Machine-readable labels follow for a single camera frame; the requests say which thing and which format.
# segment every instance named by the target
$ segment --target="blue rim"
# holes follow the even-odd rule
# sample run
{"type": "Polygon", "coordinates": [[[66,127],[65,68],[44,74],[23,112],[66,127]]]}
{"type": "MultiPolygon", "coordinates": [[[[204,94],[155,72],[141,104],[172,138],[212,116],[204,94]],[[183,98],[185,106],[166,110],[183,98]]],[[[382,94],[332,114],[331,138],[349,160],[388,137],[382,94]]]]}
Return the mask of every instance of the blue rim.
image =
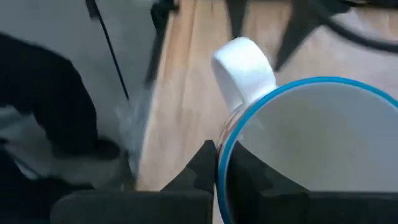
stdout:
{"type": "Polygon", "coordinates": [[[303,80],[297,80],[286,85],[280,86],[276,90],[270,92],[266,96],[262,97],[259,101],[253,104],[242,116],[242,118],[238,121],[235,128],[229,135],[229,138],[225,144],[224,149],[220,154],[220,162],[218,165],[218,177],[217,177],[217,193],[218,193],[218,205],[220,206],[221,216],[225,224],[232,224],[233,218],[231,216],[231,212],[229,210],[229,205],[227,202],[227,193],[226,193],[226,175],[229,164],[229,159],[231,157],[231,153],[233,150],[233,146],[235,143],[238,134],[243,129],[243,126],[246,122],[259,110],[264,106],[268,101],[276,97],[277,95],[291,90],[295,87],[307,85],[311,83],[342,83],[351,86],[360,87],[364,90],[368,90],[374,94],[377,94],[387,100],[389,103],[394,105],[398,109],[398,101],[395,100],[392,96],[387,93],[374,88],[373,86],[369,86],[365,83],[361,83],[359,81],[351,80],[349,78],[341,78],[341,77],[315,77],[315,78],[306,78],[303,80]]]}

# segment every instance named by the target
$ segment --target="white handle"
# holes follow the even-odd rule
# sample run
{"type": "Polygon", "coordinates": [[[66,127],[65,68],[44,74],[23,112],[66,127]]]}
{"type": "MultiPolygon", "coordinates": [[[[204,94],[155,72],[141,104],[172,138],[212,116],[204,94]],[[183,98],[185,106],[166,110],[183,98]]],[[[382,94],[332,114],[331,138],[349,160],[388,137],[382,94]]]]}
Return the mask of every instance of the white handle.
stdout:
{"type": "Polygon", "coordinates": [[[260,48],[246,37],[228,42],[213,55],[213,71],[232,113],[277,88],[274,72],[260,48]]]}

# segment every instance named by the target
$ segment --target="black cable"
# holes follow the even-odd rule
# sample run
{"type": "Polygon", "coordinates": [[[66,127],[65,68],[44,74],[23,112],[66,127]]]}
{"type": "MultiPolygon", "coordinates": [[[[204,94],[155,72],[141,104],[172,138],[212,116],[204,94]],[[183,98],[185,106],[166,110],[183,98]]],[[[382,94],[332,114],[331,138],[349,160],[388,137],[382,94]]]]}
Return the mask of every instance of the black cable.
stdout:
{"type": "Polygon", "coordinates": [[[88,13],[90,14],[90,17],[92,19],[98,19],[99,23],[101,24],[102,30],[104,31],[104,34],[105,34],[106,42],[108,43],[109,50],[111,51],[111,55],[112,55],[114,66],[116,67],[116,71],[117,71],[117,73],[119,75],[119,79],[120,79],[120,82],[121,82],[122,87],[123,87],[124,95],[126,96],[127,100],[129,100],[130,99],[129,93],[127,92],[126,85],[124,84],[123,76],[122,76],[122,73],[120,71],[120,67],[119,67],[118,61],[116,60],[116,55],[115,55],[114,50],[113,50],[111,39],[109,38],[108,30],[106,29],[104,20],[103,20],[103,18],[101,16],[100,10],[98,9],[97,3],[95,2],[95,0],[86,0],[86,6],[87,6],[87,9],[88,9],[88,13]]]}
{"type": "Polygon", "coordinates": [[[328,11],[325,6],[319,3],[318,0],[307,1],[308,5],[310,6],[310,10],[319,18],[319,20],[321,20],[322,23],[324,23],[329,29],[331,29],[333,32],[336,32],[338,35],[356,44],[360,44],[371,49],[398,54],[398,42],[376,40],[350,31],[339,22],[331,19],[328,16],[328,11]]]}
{"type": "Polygon", "coordinates": [[[377,7],[380,9],[398,9],[397,0],[367,0],[367,1],[355,1],[355,0],[340,0],[346,5],[351,7],[377,7]]]}

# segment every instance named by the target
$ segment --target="wooden floor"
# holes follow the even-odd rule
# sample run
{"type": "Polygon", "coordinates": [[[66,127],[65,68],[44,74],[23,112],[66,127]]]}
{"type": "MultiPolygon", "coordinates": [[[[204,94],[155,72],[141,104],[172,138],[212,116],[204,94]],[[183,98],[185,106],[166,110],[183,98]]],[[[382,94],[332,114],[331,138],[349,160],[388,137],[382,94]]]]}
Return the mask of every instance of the wooden floor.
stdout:
{"type": "MultiPolygon", "coordinates": [[[[173,179],[204,140],[218,139],[228,110],[210,65],[229,40],[222,0],[180,0],[169,19],[142,152],[138,189],[159,190],[173,179]]],[[[290,15],[286,2],[251,2],[244,35],[271,63],[290,15]]],[[[351,11],[337,16],[356,29],[398,39],[398,12],[351,11]]],[[[321,27],[275,74],[279,85],[306,77],[340,76],[376,86],[398,98],[398,55],[362,49],[321,27]]]]}

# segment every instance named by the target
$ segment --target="mug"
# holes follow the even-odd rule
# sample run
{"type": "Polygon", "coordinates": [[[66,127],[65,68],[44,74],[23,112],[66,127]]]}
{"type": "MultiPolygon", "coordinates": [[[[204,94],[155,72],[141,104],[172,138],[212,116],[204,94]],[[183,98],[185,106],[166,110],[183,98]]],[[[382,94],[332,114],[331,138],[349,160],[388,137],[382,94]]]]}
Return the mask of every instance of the mug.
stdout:
{"type": "Polygon", "coordinates": [[[218,143],[218,202],[233,223],[226,178],[236,141],[310,191],[396,192],[398,101],[367,84],[314,77],[277,87],[266,56],[239,37],[214,53],[230,118],[218,143]]]}

